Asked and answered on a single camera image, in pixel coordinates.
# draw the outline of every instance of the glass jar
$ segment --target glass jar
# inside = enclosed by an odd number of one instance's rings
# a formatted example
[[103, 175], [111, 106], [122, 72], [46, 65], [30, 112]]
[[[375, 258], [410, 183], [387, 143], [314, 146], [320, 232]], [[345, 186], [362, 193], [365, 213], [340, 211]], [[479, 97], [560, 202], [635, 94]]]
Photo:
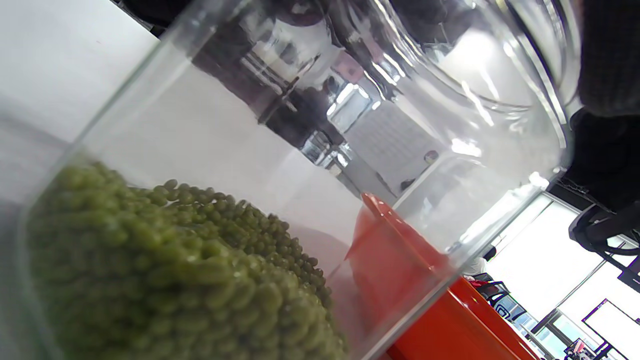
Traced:
[[[552, 82], [500, 8], [432, 4], [195, 1], [24, 212], [51, 353], [384, 351], [567, 157]], [[457, 40], [425, 46], [443, 26]], [[403, 271], [367, 260], [383, 250]]]

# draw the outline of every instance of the white table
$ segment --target white table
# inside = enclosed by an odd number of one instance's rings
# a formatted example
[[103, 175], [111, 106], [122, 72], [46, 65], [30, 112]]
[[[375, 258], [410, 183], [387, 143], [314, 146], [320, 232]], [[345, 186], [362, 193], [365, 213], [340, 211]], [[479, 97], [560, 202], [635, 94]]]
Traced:
[[15, 268], [20, 205], [157, 44], [109, 0], [5, 1], [0, 11], [0, 358], [41, 359]]

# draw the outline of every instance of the orange-red container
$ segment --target orange-red container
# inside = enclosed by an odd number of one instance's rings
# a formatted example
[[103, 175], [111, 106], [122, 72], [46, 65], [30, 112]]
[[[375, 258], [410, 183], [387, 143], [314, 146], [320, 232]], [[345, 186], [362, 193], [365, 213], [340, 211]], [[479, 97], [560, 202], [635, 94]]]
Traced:
[[[384, 202], [363, 195], [346, 259], [363, 295], [364, 318], [376, 327], [438, 288], [453, 269]], [[536, 354], [464, 279], [449, 289], [395, 342], [394, 360], [533, 360]]]

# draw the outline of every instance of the window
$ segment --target window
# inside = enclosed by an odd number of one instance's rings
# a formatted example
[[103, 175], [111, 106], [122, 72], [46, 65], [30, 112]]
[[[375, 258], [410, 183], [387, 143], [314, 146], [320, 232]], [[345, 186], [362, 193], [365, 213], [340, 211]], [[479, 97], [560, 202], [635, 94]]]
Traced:
[[568, 236], [577, 213], [545, 195], [536, 199], [547, 206], [528, 225], [516, 218], [521, 231], [488, 264], [488, 273], [511, 291], [512, 296], [538, 319], [542, 319], [602, 261]]
[[[632, 257], [616, 257], [624, 265], [628, 265]], [[583, 338], [585, 342], [592, 346], [602, 343], [602, 339], [591, 329], [582, 323], [582, 319], [589, 314], [604, 299], [609, 299], [620, 309], [629, 314], [632, 318], [640, 317], [640, 293], [622, 283], [617, 277], [621, 271], [615, 266], [606, 263], [591, 278], [589, 278], [567, 301], [560, 305], [560, 310], [568, 319], [577, 324], [577, 327], [588, 337]]]
[[555, 334], [551, 333], [549, 329], [542, 329], [542, 331], [537, 333], [536, 337], [542, 345], [551, 352], [551, 355], [558, 359], [564, 358], [566, 345]]
[[515, 239], [518, 234], [544, 211], [553, 200], [538, 196], [491, 242], [498, 253]]
[[531, 331], [531, 329], [533, 329], [533, 327], [536, 326], [537, 323], [538, 321], [534, 319], [533, 316], [531, 316], [529, 313], [525, 313], [521, 317], [517, 318], [513, 322], [513, 325], [520, 331], [520, 334], [526, 335], [527, 332], [522, 329]]
[[554, 326], [560, 330], [570, 341], [575, 341], [578, 338], [582, 339], [585, 344], [592, 350], [595, 350], [600, 346], [601, 341], [596, 341], [592, 339], [589, 335], [587, 335], [582, 327], [577, 323], [571, 321], [566, 315], [561, 314], [560, 317], [554, 321]]

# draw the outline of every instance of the monitor screen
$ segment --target monitor screen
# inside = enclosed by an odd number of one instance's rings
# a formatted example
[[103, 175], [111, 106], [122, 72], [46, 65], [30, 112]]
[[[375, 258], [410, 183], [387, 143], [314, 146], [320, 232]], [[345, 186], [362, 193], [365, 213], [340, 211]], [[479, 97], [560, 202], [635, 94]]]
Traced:
[[582, 320], [628, 359], [640, 359], [640, 324], [608, 300]]

